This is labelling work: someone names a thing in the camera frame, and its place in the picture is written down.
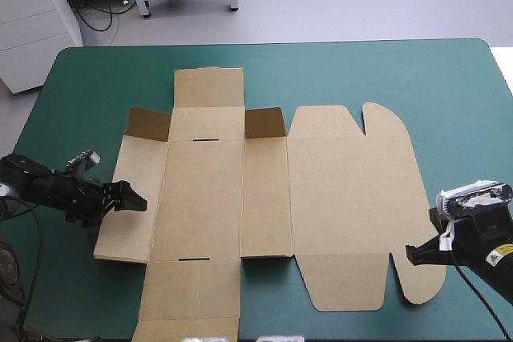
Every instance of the box flap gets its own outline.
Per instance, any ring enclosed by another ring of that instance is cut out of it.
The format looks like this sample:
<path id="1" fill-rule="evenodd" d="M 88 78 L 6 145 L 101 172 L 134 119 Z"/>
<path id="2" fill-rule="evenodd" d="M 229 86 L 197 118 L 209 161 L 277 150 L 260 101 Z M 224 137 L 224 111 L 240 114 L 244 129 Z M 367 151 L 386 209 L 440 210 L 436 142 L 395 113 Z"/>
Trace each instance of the box flap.
<path id="1" fill-rule="evenodd" d="M 244 142 L 171 142 L 151 260 L 239 258 Z"/>
<path id="2" fill-rule="evenodd" d="M 414 149 L 407 129 L 392 111 L 366 103 L 363 112 L 367 135 L 344 107 L 297 110 L 288 137 L 294 252 L 300 259 L 337 254 L 357 259 L 392 252 L 402 269 L 405 297 L 421 303 L 438 292 L 445 268 L 426 266 L 422 276 L 430 284 L 423 286 L 416 284 L 419 270 L 406 268 L 404 245 L 435 235 L 426 219 L 429 204 Z M 381 287 L 386 270 L 379 275 L 380 271 L 373 285 L 379 282 Z M 301 269 L 301 274 L 312 273 Z M 312 290 L 319 284 L 318 290 L 336 291 L 329 274 L 319 277 L 319 282 L 309 282 Z M 361 289 L 361 284 L 350 287 L 349 283 L 346 291 Z M 364 297 L 361 303 L 339 304 L 338 310 L 375 309 Z"/>
<path id="3" fill-rule="evenodd" d="M 170 120 L 171 115 L 167 112 L 132 107 L 125 135 L 167 142 Z"/>
<path id="4" fill-rule="evenodd" d="M 239 318 L 201 320 L 143 320 L 133 342 L 182 342 L 184 338 L 224 337 L 237 342 Z"/>
<path id="5" fill-rule="evenodd" d="M 176 107 L 169 140 L 244 138 L 244 106 Z"/>
<path id="6" fill-rule="evenodd" d="M 296 110 L 289 138 L 333 138 L 363 136 L 345 106 L 300 106 Z"/>
<path id="7" fill-rule="evenodd" d="M 188 260 L 147 266 L 139 320 L 237 318 L 240 260 Z"/>
<path id="8" fill-rule="evenodd" d="M 242 257 L 292 256 L 285 137 L 246 139 Z"/>
<path id="9" fill-rule="evenodd" d="M 246 111 L 246 139 L 286 136 L 280 107 Z"/>
<path id="10" fill-rule="evenodd" d="M 296 255 L 313 306 L 322 312 L 378 310 L 385 299 L 389 255 Z"/>
<path id="11" fill-rule="evenodd" d="M 175 71 L 175 107 L 243 105 L 242 68 L 204 67 Z"/>
<path id="12" fill-rule="evenodd" d="M 127 180 L 147 210 L 110 211 L 102 221 L 95 258 L 146 263 L 160 202 L 168 143 L 125 135 L 113 180 Z"/>

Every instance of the table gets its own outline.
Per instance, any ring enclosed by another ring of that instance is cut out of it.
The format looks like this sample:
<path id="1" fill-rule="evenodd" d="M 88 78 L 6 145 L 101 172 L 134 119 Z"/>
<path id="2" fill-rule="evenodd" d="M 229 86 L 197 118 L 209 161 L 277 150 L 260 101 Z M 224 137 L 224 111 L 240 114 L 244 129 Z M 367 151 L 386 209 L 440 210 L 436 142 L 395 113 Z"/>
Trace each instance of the table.
<path id="1" fill-rule="evenodd" d="M 388 106 L 409 127 L 432 204 L 440 189 L 478 178 L 513 182 L 513 98 L 488 46 L 477 39 L 66 49 L 16 152 L 62 168 L 73 155 L 94 148 L 102 162 L 91 175 L 107 181 L 130 107 L 169 111 L 173 71 L 198 66 L 244 67 L 247 108 L 281 106 L 288 125 L 305 104 L 345 104 L 360 124 L 365 101 Z M 40 210 L 46 250 L 28 324 L 60 337 L 129 338 L 144 266 L 95 261 L 95 229 Z M 0 230 L 18 250 L 28 282 L 37 246 L 31 218 L 12 219 Z M 468 274 L 513 331 L 513 308 Z M 275 333 L 325 339 L 501 338 L 452 268 L 428 304 L 404 303 L 390 269 L 381 310 L 321 313 L 310 303 L 294 260 L 246 260 L 240 338 Z"/>

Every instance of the white cabinet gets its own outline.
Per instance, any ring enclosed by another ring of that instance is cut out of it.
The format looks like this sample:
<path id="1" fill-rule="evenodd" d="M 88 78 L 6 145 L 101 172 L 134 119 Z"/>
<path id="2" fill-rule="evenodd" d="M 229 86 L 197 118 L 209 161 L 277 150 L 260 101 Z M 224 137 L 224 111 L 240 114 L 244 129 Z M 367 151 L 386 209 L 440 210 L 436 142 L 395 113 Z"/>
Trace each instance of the white cabinet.
<path id="1" fill-rule="evenodd" d="M 57 54 L 81 45 L 67 0 L 0 0 L 0 79 L 11 92 L 42 86 Z"/>

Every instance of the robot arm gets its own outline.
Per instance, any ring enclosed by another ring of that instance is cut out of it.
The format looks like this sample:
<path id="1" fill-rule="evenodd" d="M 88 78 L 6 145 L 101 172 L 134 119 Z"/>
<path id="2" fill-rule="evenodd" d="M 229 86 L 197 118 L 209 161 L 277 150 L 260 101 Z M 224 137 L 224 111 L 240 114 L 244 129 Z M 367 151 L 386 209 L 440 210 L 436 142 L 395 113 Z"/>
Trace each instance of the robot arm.
<path id="1" fill-rule="evenodd" d="M 63 210 L 66 221 L 81 220 L 84 227 L 100 224 L 112 208 L 146 211 L 146 200 L 130 183 L 101 183 L 84 175 L 98 163 L 93 150 L 68 161 L 65 171 L 50 170 L 23 155 L 0 159 L 0 200 L 6 197 L 0 202 L 0 220 L 14 216 L 19 200 Z"/>
<path id="2" fill-rule="evenodd" d="M 478 181 L 437 197 L 430 220 L 438 236 L 406 246 L 414 265 L 467 266 L 513 304 L 513 221 L 507 205 L 511 186 Z"/>

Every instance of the cardboard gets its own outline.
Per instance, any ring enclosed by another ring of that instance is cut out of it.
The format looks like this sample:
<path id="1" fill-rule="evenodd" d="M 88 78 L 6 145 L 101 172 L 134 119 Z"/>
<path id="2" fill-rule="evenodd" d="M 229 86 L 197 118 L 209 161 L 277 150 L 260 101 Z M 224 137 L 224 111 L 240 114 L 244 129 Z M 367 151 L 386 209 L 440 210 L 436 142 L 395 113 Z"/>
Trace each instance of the cardboard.
<path id="1" fill-rule="evenodd" d="M 242 69 L 175 73 L 165 185 L 134 341 L 227 336 L 240 315 Z"/>
<path id="2" fill-rule="evenodd" d="M 246 111 L 243 258 L 293 254 L 285 135 L 280 108 Z"/>
<path id="3" fill-rule="evenodd" d="M 198 320 L 143 320 L 135 329 L 135 342 L 181 342 L 184 338 L 224 337 L 237 340 L 239 318 Z"/>
<path id="4" fill-rule="evenodd" d="M 147 210 L 111 211 L 96 241 L 97 259 L 146 263 L 164 182 L 170 114 L 134 107 L 121 141 L 113 180 L 130 181 L 147 200 Z"/>
<path id="5" fill-rule="evenodd" d="M 147 266 L 139 320 L 239 315 L 239 259 L 158 262 Z"/>
<path id="6" fill-rule="evenodd" d="M 243 151 L 242 140 L 170 142 L 151 260 L 239 258 Z"/>
<path id="7" fill-rule="evenodd" d="M 240 258 L 295 255 L 321 311 L 380 308 L 390 253 L 410 302 L 434 296 L 445 268 L 404 250 L 434 234 L 410 136 L 385 107 L 363 113 L 365 134 L 343 106 L 299 107 L 287 136 L 279 107 L 245 111 L 242 69 L 219 67 L 175 72 L 171 121 L 132 110 L 116 177 L 157 218 L 110 213 L 96 255 L 147 261 L 133 340 L 234 342 Z"/>
<path id="8" fill-rule="evenodd" d="M 413 304 L 445 278 L 445 267 L 417 269 L 406 258 L 405 244 L 434 235 L 407 129 L 376 103 L 363 118 L 365 134 L 345 107 L 299 107 L 289 132 L 294 253 L 321 311 L 380 308 L 389 252 Z"/>

